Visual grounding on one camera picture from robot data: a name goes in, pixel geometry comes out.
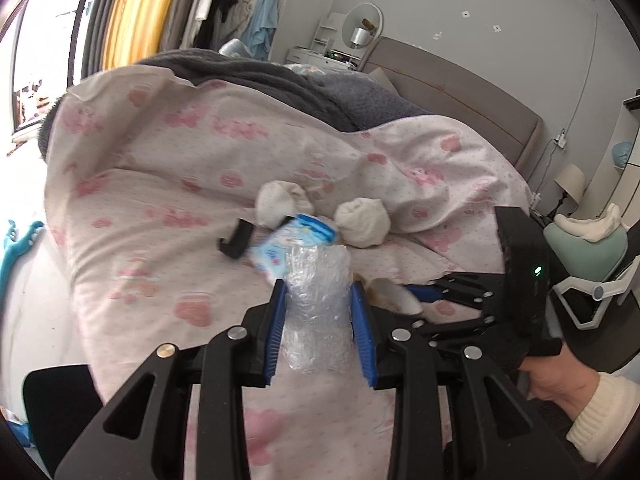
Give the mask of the person's right hand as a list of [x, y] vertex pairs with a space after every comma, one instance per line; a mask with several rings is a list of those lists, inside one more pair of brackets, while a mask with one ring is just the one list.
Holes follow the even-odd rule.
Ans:
[[520, 371], [529, 376], [529, 392], [539, 400], [556, 404], [575, 420], [600, 384], [600, 375], [580, 362], [566, 344], [557, 356], [528, 356]]

